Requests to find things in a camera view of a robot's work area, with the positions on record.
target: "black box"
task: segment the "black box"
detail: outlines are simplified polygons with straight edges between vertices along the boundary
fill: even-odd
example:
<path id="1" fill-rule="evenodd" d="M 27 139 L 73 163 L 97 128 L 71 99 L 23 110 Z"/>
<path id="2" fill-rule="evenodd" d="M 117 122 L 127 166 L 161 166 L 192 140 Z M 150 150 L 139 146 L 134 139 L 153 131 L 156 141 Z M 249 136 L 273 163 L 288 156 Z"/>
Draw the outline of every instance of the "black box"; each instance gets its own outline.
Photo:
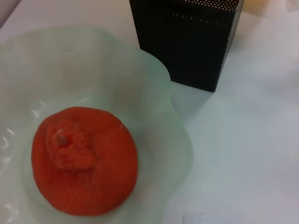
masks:
<path id="1" fill-rule="evenodd" d="M 215 92 L 243 0 L 130 0 L 140 48 L 172 81 Z"/>

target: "white table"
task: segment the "white table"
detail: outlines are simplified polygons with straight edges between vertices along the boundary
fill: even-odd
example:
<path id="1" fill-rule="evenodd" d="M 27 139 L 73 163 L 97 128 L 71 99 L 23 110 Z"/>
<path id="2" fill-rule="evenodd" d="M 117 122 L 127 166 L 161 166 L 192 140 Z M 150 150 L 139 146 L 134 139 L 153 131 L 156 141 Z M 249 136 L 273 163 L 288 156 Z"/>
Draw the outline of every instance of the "white table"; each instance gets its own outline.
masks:
<path id="1" fill-rule="evenodd" d="M 173 84 L 194 164 L 165 211 L 299 223 L 299 11 L 284 0 L 246 0 L 215 94 Z M 35 28 L 103 27 L 138 45 L 128 0 L 22 0 L 0 41 Z"/>

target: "pale green bowl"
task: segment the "pale green bowl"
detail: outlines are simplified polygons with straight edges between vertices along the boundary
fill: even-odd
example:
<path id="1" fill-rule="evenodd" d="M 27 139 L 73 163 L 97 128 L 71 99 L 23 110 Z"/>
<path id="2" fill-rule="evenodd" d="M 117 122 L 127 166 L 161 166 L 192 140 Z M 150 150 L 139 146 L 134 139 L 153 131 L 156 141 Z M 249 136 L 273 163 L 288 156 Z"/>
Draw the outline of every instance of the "pale green bowl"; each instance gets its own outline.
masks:
<path id="1" fill-rule="evenodd" d="M 170 87 L 167 69 L 156 58 L 99 28 L 49 28 L 0 44 L 0 223 L 162 223 L 166 202 L 192 163 Z M 46 116 L 75 105 L 119 117 L 138 149 L 133 193 L 103 216 L 55 210 L 33 180 L 35 130 Z"/>

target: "frosted glass bowl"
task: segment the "frosted glass bowl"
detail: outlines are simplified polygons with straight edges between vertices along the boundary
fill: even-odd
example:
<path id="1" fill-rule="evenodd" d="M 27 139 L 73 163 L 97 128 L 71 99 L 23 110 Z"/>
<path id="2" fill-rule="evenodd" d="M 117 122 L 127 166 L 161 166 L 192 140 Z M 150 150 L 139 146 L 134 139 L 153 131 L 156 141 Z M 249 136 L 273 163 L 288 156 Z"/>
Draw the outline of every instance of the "frosted glass bowl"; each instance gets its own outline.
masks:
<path id="1" fill-rule="evenodd" d="M 48 28 L 0 44 L 0 223 L 162 223 L 166 201 L 192 163 L 170 84 L 156 58 L 99 28 Z M 38 125 L 71 106 L 110 111 L 137 146 L 136 187 L 123 205 L 103 216 L 55 210 L 33 180 L 30 153 Z"/>

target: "black perforated box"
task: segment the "black perforated box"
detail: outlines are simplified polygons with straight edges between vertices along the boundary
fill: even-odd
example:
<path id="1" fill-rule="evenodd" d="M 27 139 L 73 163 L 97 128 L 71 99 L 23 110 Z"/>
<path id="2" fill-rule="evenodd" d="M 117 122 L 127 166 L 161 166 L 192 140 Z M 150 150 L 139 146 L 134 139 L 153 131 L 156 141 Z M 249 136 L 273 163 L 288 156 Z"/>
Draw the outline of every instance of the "black perforated box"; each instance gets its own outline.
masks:
<path id="1" fill-rule="evenodd" d="M 172 81 L 215 92 L 243 0 L 130 0 L 140 48 Z"/>

